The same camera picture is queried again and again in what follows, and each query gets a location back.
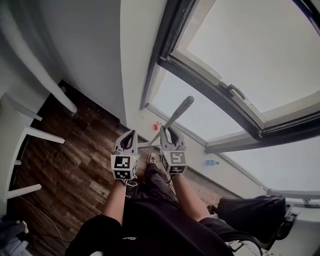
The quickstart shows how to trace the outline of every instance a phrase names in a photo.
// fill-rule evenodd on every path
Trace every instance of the forearm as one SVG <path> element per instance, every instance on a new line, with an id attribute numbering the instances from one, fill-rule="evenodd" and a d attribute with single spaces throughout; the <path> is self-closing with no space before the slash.
<path id="1" fill-rule="evenodd" d="M 122 225 L 125 198 L 126 186 L 121 180 L 115 180 L 101 214 L 115 219 Z"/>
<path id="2" fill-rule="evenodd" d="M 172 183 L 179 205 L 185 214 L 197 222 L 210 217 L 206 205 L 197 196 L 196 192 L 182 174 L 177 174 L 172 180 Z"/>

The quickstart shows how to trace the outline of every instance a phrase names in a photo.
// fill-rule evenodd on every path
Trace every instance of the cable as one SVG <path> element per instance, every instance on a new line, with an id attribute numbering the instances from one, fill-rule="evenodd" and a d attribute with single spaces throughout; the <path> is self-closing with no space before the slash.
<path id="1" fill-rule="evenodd" d="M 61 240 L 61 238 L 59 236 L 54 236 L 54 235 L 51 235 L 51 234 L 40 234 L 40 233 L 37 233 L 37 232 L 32 232 L 32 233 L 30 233 L 30 235 L 32 235 L 32 236 L 39 235 L 41 237 L 51 237 L 51 238 L 55 238 L 55 239 Z M 66 242 L 68 244 L 71 244 L 71 242 L 66 241 L 66 240 L 61 240 L 61 241 Z"/>
<path id="2" fill-rule="evenodd" d="M 167 184 L 169 184 L 172 180 L 173 180 L 173 178 L 176 176 L 176 174 L 173 174 L 172 176 L 171 176 L 171 178 L 168 180 L 168 181 L 166 181 L 166 183 Z"/>
<path id="3" fill-rule="evenodd" d="M 173 188 L 169 185 L 169 183 L 167 183 L 167 185 L 168 185 L 169 189 L 171 189 L 172 193 L 173 193 L 175 196 L 177 196 L 176 192 L 175 192 L 175 191 L 173 190 Z"/>
<path id="4" fill-rule="evenodd" d="M 28 202 L 26 199 L 22 198 L 21 196 L 19 196 L 19 197 L 20 197 L 22 200 L 26 201 L 26 202 L 27 202 L 29 205 L 31 205 L 32 207 L 36 208 L 40 213 L 42 213 L 44 216 L 46 216 L 46 217 L 52 222 L 52 224 L 53 224 L 54 227 L 56 228 L 56 231 L 58 231 L 58 233 L 59 233 L 59 236 L 60 236 L 60 238 L 61 238 L 61 242 L 63 243 L 64 247 L 65 247 L 65 248 L 68 248 L 68 247 L 66 246 L 66 244 L 65 244 L 65 242 L 64 242 L 64 240 L 63 240 L 63 238 L 62 238 L 62 235 L 60 234 L 60 231 L 59 231 L 59 229 L 57 228 L 56 224 L 55 224 L 43 211 L 41 211 L 39 208 L 35 207 L 32 203 Z"/>
<path id="5" fill-rule="evenodd" d="M 138 179 L 137 175 L 135 175 L 135 174 L 133 175 L 133 179 L 132 180 L 121 179 L 121 181 L 122 181 L 123 185 L 125 185 L 127 188 L 132 189 L 132 188 L 134 188 L 135 186 L 138 185 L 137 182 L 133 181 L 134 179 Z M 131 195 L 126 194 L 125 197 L 126 198 L 131 198 Z"/>

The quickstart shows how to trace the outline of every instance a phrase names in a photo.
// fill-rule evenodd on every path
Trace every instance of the water bottle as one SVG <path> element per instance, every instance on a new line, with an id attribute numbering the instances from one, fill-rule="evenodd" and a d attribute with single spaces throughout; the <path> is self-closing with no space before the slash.
<path id="1" fill-rule="evenodd" d="M 215 161 L 215 160 L 206 160 L 205 161 L 206 166 L 215 166 L 215 165 L 219 165 L 219 164 L 220 164 L 220 162 Z"/>

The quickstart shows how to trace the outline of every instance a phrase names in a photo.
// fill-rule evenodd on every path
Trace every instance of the white chair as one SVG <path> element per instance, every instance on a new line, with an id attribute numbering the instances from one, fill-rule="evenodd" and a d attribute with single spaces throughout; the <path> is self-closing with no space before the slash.
<path id="1" fill-rule="evenodd" d="M 6 94 L 3 95 L 0 103 L 0 216 L 7 213 L 8 199 L 41 189 L 41 185 L 37 184 L 9 191 L 14 166 L 21 164 L 21 161 L 17 160 L 17 155 L 26 135 L 62 144 L 65 142 L 61 137 L 26 125 L 18 111 L 42 120 L 40 116 L 14 102 Z"/>

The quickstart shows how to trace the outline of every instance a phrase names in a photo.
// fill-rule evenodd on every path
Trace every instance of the foot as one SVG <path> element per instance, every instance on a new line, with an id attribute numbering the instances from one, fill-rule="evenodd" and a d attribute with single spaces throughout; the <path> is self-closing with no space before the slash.
<path id="1" fill-rule="evenodd" d="M 155 153 L 151 153 L 150 155 L 148 155 L 148 158 L 146 160 L 147 164 L 155 164 L 156 166 L 158 166 L 158 157 Z"/>

